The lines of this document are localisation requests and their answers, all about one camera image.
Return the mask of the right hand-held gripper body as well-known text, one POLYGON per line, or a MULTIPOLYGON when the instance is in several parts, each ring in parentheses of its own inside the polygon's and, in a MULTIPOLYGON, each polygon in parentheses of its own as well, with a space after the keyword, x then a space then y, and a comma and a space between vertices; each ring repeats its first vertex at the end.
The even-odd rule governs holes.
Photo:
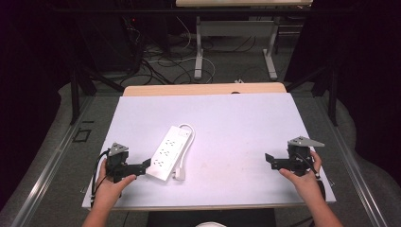
POLYGON ((290 170, 295 175, 304 176, 309 169, 316 177, 320 176, 314 167, 314 160, 310 154, 311 147, 324 147, 324 143, 303 136, 288 141, 288 156, 291 163, 290 170))

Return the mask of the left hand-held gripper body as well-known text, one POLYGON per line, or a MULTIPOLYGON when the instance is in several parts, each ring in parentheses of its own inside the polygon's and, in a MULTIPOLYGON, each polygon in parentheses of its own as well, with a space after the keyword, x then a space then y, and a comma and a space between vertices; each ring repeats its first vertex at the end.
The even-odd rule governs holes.
POLYGON ((114 183, 119 183, 128 176, 128 157, 128 147, 118 143, 112 144, 107 154, 106 175, 111 177, 114 183))

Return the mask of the white power strip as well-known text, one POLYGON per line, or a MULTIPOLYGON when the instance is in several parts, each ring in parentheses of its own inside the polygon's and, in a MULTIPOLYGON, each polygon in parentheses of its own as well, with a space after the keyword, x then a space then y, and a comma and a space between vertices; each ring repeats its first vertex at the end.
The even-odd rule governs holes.
POLYGON ((171 126, 151 157, 146 172, 156 179, 167 181, 179 158, 193 139, 193 128, 187 124, 171 126))

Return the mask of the person's right hand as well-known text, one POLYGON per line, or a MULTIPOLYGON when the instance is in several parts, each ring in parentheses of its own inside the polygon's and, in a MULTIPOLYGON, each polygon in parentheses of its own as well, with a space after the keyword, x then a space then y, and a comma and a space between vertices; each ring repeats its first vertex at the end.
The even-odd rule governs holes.
POLYGON ((294 184, 296 191, 307 205, 325 203, 325 198, 322 195, 317 180, 317 175, 320 173, 322 160, 320 156, 313 150, 310 151, 310 155, 314 161, 313 169, 307 171, 304 176, 296 176, 284 168, 281 168, 279 173, 294 184))

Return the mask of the person's left hand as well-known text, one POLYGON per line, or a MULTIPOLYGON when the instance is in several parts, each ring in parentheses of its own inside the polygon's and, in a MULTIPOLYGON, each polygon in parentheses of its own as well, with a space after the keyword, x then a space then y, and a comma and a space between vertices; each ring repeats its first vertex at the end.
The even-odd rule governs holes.
POLYGON ((116 204, 122 191, 135 179, 135 175, 129 175, 120 182, 114 183, 113 180, 106 175, 106 159, 104 159, 100 166, 98 179, 96 180, 97 190, 92 210, 110 211, 116 204))

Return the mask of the black metal stand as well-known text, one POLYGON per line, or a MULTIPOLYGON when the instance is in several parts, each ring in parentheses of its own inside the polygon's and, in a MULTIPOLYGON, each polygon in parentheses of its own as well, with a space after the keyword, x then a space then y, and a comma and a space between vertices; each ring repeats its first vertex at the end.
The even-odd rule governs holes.
POLYGON ((338 94, 338 77, 339 77, 339 67, 335 63, 327 63, 324 66, 318 67, 312 73, 307 74, 290 85, 286 86, 288 92, 298 88, 307 81, 315 79, 316 82, 312 87, 313 96, 323 96, 325 92, 328 92, 328 107, 327 114, 331 123, 337 127, 337 94, 338 94))
POLYGON ((123 86, 105 78, 89 67, 81 64, 75 65, 70 74, 72 102, 71 125, 74 125, 80 116, 79 91, 82 91, 87 96, 94 96, 96 94, 96 87, 93 83, 93 80, 98 80, 101 83, 115 89, 117 92, 123 92, 125 90, 123 86))

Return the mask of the white rounded object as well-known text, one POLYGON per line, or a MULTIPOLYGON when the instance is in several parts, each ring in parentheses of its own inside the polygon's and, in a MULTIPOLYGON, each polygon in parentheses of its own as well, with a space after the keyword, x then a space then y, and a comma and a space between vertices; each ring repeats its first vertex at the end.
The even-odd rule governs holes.
POLYGON ((214 222, 214 221, 207 221, 196 225, 195 227, 227 227, 223 224, 214 222))

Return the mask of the dark computer tower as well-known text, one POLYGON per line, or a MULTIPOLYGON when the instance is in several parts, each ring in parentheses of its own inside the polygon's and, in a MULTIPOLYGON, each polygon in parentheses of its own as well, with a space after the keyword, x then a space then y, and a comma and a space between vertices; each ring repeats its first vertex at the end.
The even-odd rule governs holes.
POLYGON ((133 72, 140 68, 138 51, 130 39, 137 37, 135 30, 127 28, 119 16, 96 16, 91 22, 97 35, 95 43, 96 66, 103 72, 133 72))

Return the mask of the desk with white legs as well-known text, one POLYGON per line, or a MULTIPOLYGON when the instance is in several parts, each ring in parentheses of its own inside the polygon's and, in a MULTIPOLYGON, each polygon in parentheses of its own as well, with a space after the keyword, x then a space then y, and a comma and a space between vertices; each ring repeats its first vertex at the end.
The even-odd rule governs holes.
MULTIPOLYGON (((301 9, 310 6, 313 0, 176 0, 176 6, 184 9, 301 9)), ((204 60, 203 37, 267 37, 269 45, 263 50, 268 76, 277 80, 277 73, 271 57, 280 25, 279 16, 269 16, 257 20, 255 16, 246 19, 210 20, 204 16, 196 17, 197 56, 195 61, 194 79, 201 79, 202 61, 204 60)))

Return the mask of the black floor outlet frame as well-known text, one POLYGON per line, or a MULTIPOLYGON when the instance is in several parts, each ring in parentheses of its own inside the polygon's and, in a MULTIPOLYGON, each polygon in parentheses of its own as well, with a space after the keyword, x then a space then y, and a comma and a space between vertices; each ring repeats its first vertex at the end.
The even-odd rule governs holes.
POLYGON ((85 143, 91 134, 91 130, 79 128, 73 137, 74 143, 85 143))

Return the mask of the metal floor rail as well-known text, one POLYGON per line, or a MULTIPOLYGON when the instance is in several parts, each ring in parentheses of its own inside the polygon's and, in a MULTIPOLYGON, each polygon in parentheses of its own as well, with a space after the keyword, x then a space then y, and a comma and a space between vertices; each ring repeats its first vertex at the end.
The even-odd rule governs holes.
POLYGON ((60 111, 28 173, 11 197, 4 227, 79 227, 87 210, 81 206, 97 155, 96 124, 90 116, 94 99, 85 97, 74 125, 60 111), (74 143, 79 128, 91 130, 85 143, 74 143))
POLYGON ((380 210, 374 198, 371 187, 368 185, 361 172, 361 167, 357 162, 356 155, 347 146, 344 137, 340 133, 339 127, 335 126, 333 120, 329 117, 328 104, 325 102, 325 98, 316 97, 315 101, 335 141, 337 146, 336 152, 339 154, 341 163, 346 169, 347 176, 352 182, 352 188, 356 191, 358 200, 362 204, 363 210, 369 218, 372 227, 389 227, 384 213, 380 210))

